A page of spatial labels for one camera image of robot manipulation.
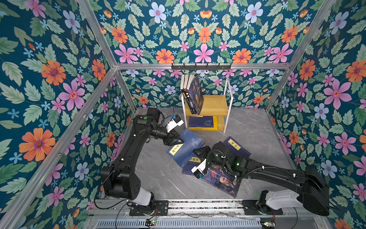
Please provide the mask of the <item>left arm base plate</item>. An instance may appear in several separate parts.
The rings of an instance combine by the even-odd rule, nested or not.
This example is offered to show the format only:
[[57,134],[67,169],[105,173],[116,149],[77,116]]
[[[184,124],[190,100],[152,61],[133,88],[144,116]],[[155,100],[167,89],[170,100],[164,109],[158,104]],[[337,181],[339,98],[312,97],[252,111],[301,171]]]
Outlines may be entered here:
[[169,209],[169,201],[155,200],[148,206],[133,204],[130,209],[130,216],[167,216]]

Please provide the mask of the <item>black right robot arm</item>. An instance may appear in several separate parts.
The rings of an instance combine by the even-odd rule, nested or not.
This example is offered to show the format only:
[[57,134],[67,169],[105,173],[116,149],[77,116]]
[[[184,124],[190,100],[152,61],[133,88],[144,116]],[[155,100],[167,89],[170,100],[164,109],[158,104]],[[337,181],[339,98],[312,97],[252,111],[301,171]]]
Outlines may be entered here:
[[330,215],[329,185],[314,168],[306,167],[304,171],[284,169],[235,156],[221,141],[212,148],[205,146],[193,150],[193,153],[201,160],[199,166],[192,168],[197,178],[203,178],[210,166],[215,165],[238,181],[258,179],[289,189],[299,195],[296,200],[309,212],[319,216]]

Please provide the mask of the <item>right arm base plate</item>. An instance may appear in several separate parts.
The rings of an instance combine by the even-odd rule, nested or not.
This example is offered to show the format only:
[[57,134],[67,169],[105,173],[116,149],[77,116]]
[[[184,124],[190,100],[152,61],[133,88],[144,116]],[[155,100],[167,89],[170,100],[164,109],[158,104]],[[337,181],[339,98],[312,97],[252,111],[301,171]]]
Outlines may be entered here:
[[243,200],[242,205],[245,215],[283,215],[281,209],[273,210],[260,200]]

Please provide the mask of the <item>black wolf cover book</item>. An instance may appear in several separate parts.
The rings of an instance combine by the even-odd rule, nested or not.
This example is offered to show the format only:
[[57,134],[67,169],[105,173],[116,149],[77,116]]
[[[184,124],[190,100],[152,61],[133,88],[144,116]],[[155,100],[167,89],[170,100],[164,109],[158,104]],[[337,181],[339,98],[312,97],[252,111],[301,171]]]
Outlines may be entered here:
[[195,107],[194,107],[194,103],[193,103],[193,100],[188,92],[188,82],[189,82],[189,79],[190,79],[190,76],[187,78],[186,80],[186,84],[185,84],[185,94],[184,94],[184,97],[186,99],[186,102],[190,108],[190,111],[191,111],[191,114],[195,115],[196,114],[196,110],[195,110]]

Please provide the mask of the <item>blue book yellow label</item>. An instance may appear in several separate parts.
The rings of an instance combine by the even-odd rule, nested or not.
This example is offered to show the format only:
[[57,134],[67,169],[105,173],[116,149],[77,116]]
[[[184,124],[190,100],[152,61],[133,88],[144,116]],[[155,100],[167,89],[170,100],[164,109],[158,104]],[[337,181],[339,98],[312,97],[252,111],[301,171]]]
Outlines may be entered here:
[[193,151],[202,148],[205,141],[190,129],[183,131],[180,138],[184,143],[171,146],[166,154],[172,158],[180,168],[183,168],[188,161],[194,157]]
[[188,126],[214,128],[214,118],[212,116],[190,116]]

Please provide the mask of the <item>dark book orange calligraphy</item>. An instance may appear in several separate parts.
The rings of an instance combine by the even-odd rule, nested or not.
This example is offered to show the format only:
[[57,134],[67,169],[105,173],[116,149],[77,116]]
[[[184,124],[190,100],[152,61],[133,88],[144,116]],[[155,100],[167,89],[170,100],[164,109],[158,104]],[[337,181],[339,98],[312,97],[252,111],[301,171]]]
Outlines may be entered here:
[[195,109],[195,113],[200,115],[204,103],[203,94],[201,91],[201,84],[199,82],[199,76],[193,74],[189,75],[189,82],[187,86],[188,93]]

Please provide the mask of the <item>yellow cartoon cover book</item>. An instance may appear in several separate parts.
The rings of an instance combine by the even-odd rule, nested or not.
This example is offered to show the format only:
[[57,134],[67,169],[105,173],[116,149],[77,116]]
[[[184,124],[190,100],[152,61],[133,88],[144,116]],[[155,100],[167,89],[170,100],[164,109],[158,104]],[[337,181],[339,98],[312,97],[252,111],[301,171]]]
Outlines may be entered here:
[[214,128],[189,127],[190,130],[196,131],[223,131],[225,128],[224,118],[222,116],[212,116],[214,121]]

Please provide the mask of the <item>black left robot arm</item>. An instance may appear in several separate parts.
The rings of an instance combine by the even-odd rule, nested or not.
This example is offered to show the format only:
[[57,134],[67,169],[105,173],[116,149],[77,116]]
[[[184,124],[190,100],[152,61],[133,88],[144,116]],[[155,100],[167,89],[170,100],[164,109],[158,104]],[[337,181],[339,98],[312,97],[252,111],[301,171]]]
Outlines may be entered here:
[[178,115],[173,115],[166,126],[159,123],[163,113],[157,108],[149,108],[147,114],[137,115],[132,120],[130,135],[116,156],[111,166],[101,170],[102,185],[105,195],[112,198],[123,198],[139,207],[155,208],[153,193],[142,188],[141,181],[135,173],[135,167],[144,144],[151,138],[161,139],[166,146],[184,143],[175,127],[184,122]]

